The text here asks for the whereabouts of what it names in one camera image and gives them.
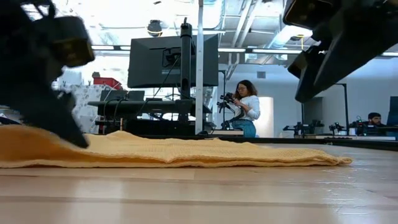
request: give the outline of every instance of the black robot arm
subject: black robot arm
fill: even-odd
[[[288,68],[300,79],[304,103],[398,43],[398,1],[289,0],[284,23],[313,32],[320,42]]]
[[[33,4],[43,18],[30,20],[23,4]],[[48,12],[42,12],[40,5]],[[55,18],[50,0],[2,0],[0,24],[0,105],[18,110],[30,125],[87,147],[67,105],[51,89],[64,66],[82,66],[95,59],[83,21]]]

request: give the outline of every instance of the white shirt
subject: white shirt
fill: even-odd
[[[260,101],[257,96],[247,96],[247,97],[241,98],[240,102],[247,105],[250,108],[249,112],[247,112],[247,113],[243,110],[244,116],[240,119],[247,119],[250,121],[259,119],[259,117],[260,117]],[[237,117],[241,114],[241,109],[239,107],[233,105],[232,109],[234,109],[234,111],[235,111],[235,117]]]

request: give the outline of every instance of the table surface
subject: table surface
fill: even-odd
[[[7,224],[397,223],[398,153],[305,147],[355,161],[347,167],[0,169],[0,220]]]

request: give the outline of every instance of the ceiling light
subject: ceiling light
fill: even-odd
[[[236,48],[219,48],[218,52],[226,52],[226,53],[243,53],[246,52],[246,49],[236,49]]]
[[[252,52],[257,54],[299,54],[301,50],[253,49]]]
[[[384,52],[381,56],[385,57],[398,57],[398,52]]]
[[[120,46],[121,50],[130,50],[130,46]]]
[[[91,46],[93,50],[113,50],[113,46],[107,46],[107,45],[93,45]]]

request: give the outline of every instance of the yellow towel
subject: yellow towel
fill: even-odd
[[[272,167],[352,162],[316,149],[276,149],[219,139],[145,139],[122,131],[86,137],[90,147],[80,149],[43,129],[1,126],[0,167]]]

